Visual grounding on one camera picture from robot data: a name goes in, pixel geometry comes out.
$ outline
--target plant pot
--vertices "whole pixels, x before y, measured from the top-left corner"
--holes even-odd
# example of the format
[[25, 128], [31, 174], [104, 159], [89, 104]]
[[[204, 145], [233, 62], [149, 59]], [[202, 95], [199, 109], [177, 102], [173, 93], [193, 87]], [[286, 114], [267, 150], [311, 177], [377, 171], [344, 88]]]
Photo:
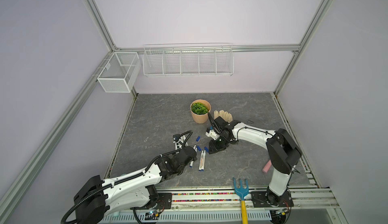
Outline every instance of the plant pot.
[[208, 108], [208, 112], [210, 112], [211, 106], [210, 106], [210, 103], [209, 103], [208, 101], [203, 100], [203, 99], [197, 99], [197, 100], [195, 100], [194, 102], [192, 102], [191, 105], [190, 105], [190, 112], [191, 112], [191, 116], [193, 117], [193, 120], [194, 120], [195, 122], [197, 122], [198, 124], [203, 124], [203, 123], [205, 123], [205, 122], [208, 120], [209, 116], [208, 116], [207, 114], [204, 114], [204, 115], [197, 115], [197, 114], [195, 114], [193, 111], [191, 111], [191, 106], [192, 106], [194, 103], [196, 103], [196, 102], [203, 103], [203, 104], [206, 106], [206, 108]]

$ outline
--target blue fork head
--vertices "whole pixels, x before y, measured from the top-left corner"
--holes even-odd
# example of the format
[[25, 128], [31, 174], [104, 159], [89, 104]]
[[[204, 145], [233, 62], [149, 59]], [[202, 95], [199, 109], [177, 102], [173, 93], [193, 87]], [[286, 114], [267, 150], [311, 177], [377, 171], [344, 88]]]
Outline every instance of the blue fork head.
[[238, 196], [240, 196], [241, 200], [244, 200], [244, 197], [249, 193], [248, 180], [245, 179], [246, 188], [243, 187], [243, 181], [241, 179], [239, 180], [240, 180], [240, 188], [237, 188], [236, 179], [233, 177], [234, 191]]

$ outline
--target wire basket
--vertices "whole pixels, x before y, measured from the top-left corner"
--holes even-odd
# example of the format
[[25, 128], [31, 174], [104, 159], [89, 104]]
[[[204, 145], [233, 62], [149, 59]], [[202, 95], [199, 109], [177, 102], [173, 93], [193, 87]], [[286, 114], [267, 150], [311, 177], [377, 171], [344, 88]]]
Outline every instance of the wire basket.
[[145, 76], [232, 75], [232, 47], [146, 49], [143, 71]]
[[140, 67], [137, 52], [114, 52], [97, 80], [105, 92], [131, 92]]

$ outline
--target yellow handle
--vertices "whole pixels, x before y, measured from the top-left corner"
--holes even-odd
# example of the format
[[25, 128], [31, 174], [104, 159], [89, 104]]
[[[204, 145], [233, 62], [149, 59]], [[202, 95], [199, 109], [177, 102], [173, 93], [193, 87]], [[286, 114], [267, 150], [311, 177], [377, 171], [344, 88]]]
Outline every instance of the yellow handle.
[[248, 224], [248, 216], [246, 215], [245, 201], [241, 201], [241, 215], [242, 215], [242, 224]]

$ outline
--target potted plant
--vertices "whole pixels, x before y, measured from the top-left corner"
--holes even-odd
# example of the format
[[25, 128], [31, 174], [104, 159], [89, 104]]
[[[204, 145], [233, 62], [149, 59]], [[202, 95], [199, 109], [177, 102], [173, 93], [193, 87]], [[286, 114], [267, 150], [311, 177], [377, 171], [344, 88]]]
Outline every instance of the potted plant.
[[210, 109], [210, 103], [203, 99], [197, 99], [190, 105], [191, 116], [198, 124], [203, 124], [208, 120]]

